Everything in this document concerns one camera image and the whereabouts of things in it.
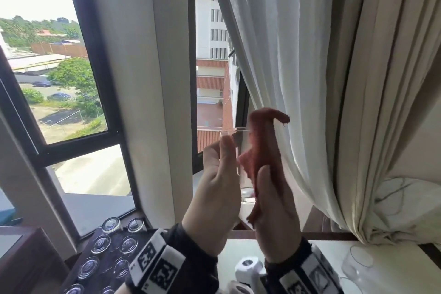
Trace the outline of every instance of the left hand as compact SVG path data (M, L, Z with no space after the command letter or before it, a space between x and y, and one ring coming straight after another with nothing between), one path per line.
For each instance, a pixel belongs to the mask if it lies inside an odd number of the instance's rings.
M204 173L182 226L206 253L216 257L239 217L241 194L233 137L204 149Z

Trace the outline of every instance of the parked car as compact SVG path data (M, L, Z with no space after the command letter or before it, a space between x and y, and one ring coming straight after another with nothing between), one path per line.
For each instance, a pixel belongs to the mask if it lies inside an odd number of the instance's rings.
M71 96L67 93L57 92L48 96L48 100L69 101Z
M38 87L38 88L48 88L51 86L50 83L45 83L44 81L35 81L32 83L32 86Z

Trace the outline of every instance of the red cloth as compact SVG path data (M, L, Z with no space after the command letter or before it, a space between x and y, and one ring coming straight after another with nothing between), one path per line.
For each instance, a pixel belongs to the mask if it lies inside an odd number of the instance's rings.
M288 115L273 108L262 108L250 114L251 149L241 154L238 158L240 165L243 166L254 187L256 203L247 217L247 221L253 227L256 219L262 213L258 199L259 191L256 185L259 169L264 165L269 165L271 180L279 194L282 194L281 182L286 181L283 173L282 157L274 131L274 119L278 119L281 123L290 122Z

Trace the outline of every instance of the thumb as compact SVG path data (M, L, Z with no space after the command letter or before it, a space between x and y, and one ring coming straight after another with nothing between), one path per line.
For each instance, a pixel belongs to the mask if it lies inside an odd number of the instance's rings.
M233 136L225 135L220 139L220 162L218 174L225 174L236 170L236 145L234 144Z
M263 213L270 212L277 204L279 196L271 180L269 165L262 166L257 174L258 200Z

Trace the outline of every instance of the brown fence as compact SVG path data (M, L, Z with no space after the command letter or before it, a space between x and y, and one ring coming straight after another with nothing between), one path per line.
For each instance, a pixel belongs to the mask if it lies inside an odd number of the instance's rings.
M40 55L61 54L72 57L87 57L85 47L74 44L31 43L30 48Z

